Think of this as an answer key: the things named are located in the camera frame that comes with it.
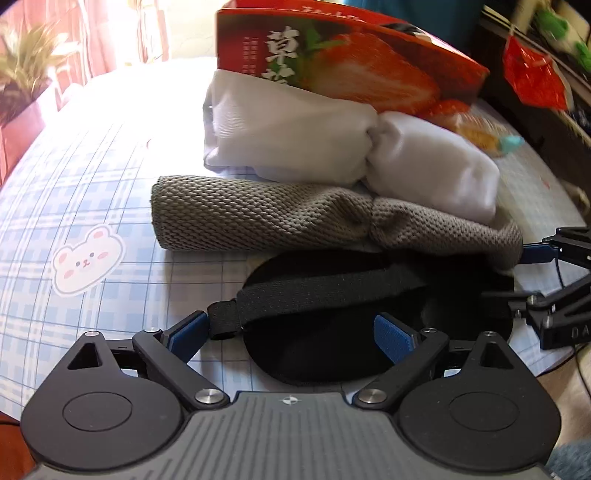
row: white fabric bundle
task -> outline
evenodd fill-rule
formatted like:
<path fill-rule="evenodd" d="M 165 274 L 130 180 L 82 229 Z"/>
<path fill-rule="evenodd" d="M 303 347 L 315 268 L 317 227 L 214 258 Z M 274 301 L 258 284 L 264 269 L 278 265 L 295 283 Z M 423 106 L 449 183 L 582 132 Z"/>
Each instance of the white fabric bundle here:
<path fill-rule="evenodd" d="M 371 105 L 217 70 L 205 163 L 252 167 L 264 179 L 351 186 L 365 176 Z"/>
<path fill-rule="evenodd" d="M 365 183 L 375 193 L 485 225 L 493 219 L 499 168 L 468 140 L 399 112 L 382 113 L 371 134 Z"/>
<path fill-rule="evenodd" d="M 378 116 L 370 105 L 218 70 L 204 121 L 207 166 L 340 186 L 367 175 L 381 196 L 478 223 L 495 216 L 495 163 L 459 135 L 404 113 Z"/>

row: red plastic bag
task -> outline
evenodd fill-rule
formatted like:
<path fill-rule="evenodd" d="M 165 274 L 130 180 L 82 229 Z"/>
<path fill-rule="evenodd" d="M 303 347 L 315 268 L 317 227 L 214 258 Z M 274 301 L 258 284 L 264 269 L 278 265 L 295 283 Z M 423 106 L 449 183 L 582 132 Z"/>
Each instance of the red plastic bag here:
<path fill-rule="evenodd" d="M 550 55 L 521 45 L 509 35 L 503 55 L 505 79 L 522 103 L 540 108 L 570 110 L 573 93 Z"/>

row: bed sheet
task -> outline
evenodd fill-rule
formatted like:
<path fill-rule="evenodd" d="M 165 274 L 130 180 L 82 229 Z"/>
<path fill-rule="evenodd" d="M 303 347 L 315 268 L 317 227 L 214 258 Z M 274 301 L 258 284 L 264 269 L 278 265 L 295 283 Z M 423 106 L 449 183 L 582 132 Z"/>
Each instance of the bed sheet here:
<path fill-rule="evenodd" d="M 160 175 L 257 178 L 247 168 L 203 167 L 202 103 L 214 68 L 215 59 L 178 60 L 93 79 L 42 132 L 0 190 L 0 411 L 19 418 L 83 332 L 99 330 L 117 339 L 142 328 L 165 329 L 214 301 L 233 298 L 260 262 L 258 254 L 165 251 L 151 226 L 150 191 Z M 498 164 L 499 202 L 510 209 L 526 241 L 551 235 L 557 226 L 584 224 L 529 146 Z M 69 253 L 60 249 L 84 243 L 98 225 L 124 245 L 120 261 L 104 280 L 78 294 L 60 289 L 56 253 Z M 524 288 L 558 288 L 552 265 L 525 265 L 516 274 Z M 565 281 L 581 275 L 581 269 L 563 266 Z M 534 373 L 564 356 L 540 355 L 535 334 L 522 324 L 512 346 Z M 230 397 L 239 390 L 294 391 L 260 371 L 239 338 L 208 342 L 189 365 Z M 351 395 L 365 383 L 323 390 Z"/>

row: red packaging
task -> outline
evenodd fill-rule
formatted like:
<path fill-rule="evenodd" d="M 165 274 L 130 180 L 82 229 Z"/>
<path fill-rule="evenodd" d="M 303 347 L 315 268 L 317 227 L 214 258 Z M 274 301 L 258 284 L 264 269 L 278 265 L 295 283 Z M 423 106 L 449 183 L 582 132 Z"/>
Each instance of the red packaging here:
<path fill-rule="evenodd" d="M 378 112 L 470 105 L 488 70 L 432 35 L 387 27 L 405 23 L 314 0 L 232 0 L 217 12 L 218 67 Z"/>
<path fill-rule="evenodd" d="M 510 35 L 503 55 L 505 79 L 525 105 L 570 110 L 573 94 L 548 54 L 524 47 Z"/>

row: metal screw head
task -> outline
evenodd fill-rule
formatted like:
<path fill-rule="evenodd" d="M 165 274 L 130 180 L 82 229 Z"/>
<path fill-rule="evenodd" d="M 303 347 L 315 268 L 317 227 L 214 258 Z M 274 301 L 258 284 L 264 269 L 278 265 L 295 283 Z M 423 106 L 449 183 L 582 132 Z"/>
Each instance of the metal screw head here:
<path fill-rule="evenodd" d="M 223 391 L 217 388 L 204 388 L 195 393 L 195 400 L 206 405 L 220 403 L 224 399 Z"/>
<path fill-rule="evenodd" d="M 388 396 L 386 392 L 383 390 L 379 390 L 377 388 L 364 388 L 362 391 L 357 394 L 357 398 L 359 401 L 363 403 L 375 404 L 375 403 L 382 403 Z"/>

